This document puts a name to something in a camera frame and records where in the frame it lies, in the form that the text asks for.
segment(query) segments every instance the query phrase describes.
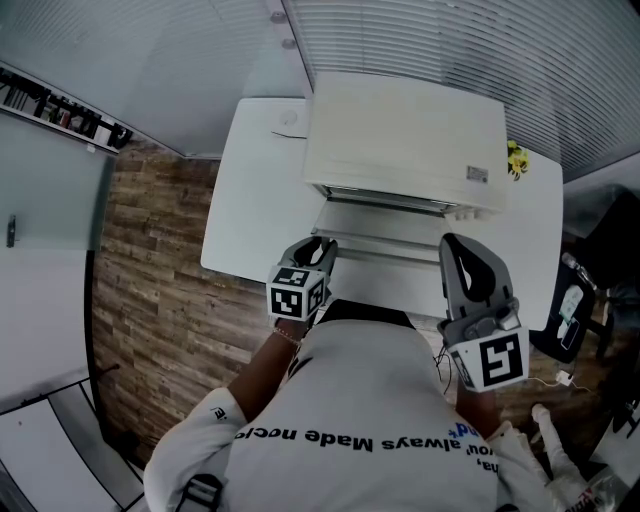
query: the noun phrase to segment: person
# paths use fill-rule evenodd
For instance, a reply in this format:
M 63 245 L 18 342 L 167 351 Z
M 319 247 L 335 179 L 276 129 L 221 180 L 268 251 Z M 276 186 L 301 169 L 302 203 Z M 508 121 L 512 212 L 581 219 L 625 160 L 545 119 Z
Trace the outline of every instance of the person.
M 494 393 L 459 384 L 452 408 L 404 313 L 337 300 L 307 330 L 279 320 L 160 440 L 144 473 L 151 512 L 216 484 L 206 510 L 551 510 Z
M 553 504 L 551 510 L 556 512 L 597 510 L 602 500 L 594 494 L 578 467 L 564 451 L 560 436 L 551 421 L 549 409 L 542 404 L 535 404 L 531 408 L 531 417 L 540 427 L 553 479 L 549 478 L 531 451 L 527 436 L 518 432 L 516 434 L 530 457 L 532 469 L 549 493 Z

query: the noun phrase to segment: bracelet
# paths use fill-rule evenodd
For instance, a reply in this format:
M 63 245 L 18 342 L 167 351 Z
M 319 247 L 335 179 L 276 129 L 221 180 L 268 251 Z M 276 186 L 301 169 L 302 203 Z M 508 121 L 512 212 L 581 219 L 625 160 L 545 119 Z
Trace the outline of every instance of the bracelet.
M 278 327 L 274 327 L 273 328 L 273 332 L 275 334 L 279 334 L 280 336 L 282 336 L 285 340 L 287 340 L 289 343 L 294 344 L 296 347 L 299 347 L 300 345 L 302 345 L 302 341 L 301 340 L 296 340 L 294 338 L 292 338 L 291 336 L 289 336 L 286 332 L 284 332 L 282 329 L 279 329 Z

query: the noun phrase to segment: printer label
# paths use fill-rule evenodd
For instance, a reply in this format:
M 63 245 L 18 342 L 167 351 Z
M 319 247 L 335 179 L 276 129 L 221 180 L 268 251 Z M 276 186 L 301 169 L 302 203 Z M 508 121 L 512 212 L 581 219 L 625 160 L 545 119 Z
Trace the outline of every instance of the printer label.
M 469 181 L 477 181 L 478 183 L 488 183 L 489 171 L 487 169 L 483 169 L 482 167 L 473 167 L 472 165 L 467 165 L 467 179 Z

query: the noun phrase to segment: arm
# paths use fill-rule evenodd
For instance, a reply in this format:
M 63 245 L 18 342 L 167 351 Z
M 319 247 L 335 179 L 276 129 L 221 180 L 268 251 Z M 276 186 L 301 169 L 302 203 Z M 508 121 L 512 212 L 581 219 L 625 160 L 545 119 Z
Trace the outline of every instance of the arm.
M 294 339 L 306 331 L 306 324 L 299 322 L 280 320 L 277 325 Z M 290 341 L 272 334 L 228 388 L 213 390 L 162 437 L 144 472 L 151 512 L 176 509 L 185 486 L 203 464 L 268 405 L 295 352 Z
M 307 330 L 306 323 L 291 320 L 278 320 L 276 326 L 295 340 L 301 340 Z M 295 353 L 296 346 L 274 332 L 240 375 L 229 384 L 229 391 L 247 421 L 253 421 L 274 397 Z
M 456 412 L 471 423 L 485 439 L 500 426 L 500 411 L 496 405 L 496 394 L 493 391 L 474 393 L 464 387 L 462 379 L 458 379 L 458 398 Z
M 498 506 L 515 505 L 521 512 L 553 510 L 544 483 L 530 466 L 530 455 L 518 441 L 511 423 L 500 424 L 495 393 L 474 393 L 459 379 L 456 412 L 487 440 L 498 458 Z

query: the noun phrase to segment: window blinds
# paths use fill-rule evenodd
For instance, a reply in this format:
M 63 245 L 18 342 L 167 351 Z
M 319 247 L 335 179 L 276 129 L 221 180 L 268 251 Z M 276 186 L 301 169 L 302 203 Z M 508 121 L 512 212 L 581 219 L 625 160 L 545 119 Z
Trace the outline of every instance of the window blinds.
M 640 149 L 640 17 L 627 0 L 286 0 L 318 71 L 438 82 L 505 104 L 510 138 L 566 175 Z

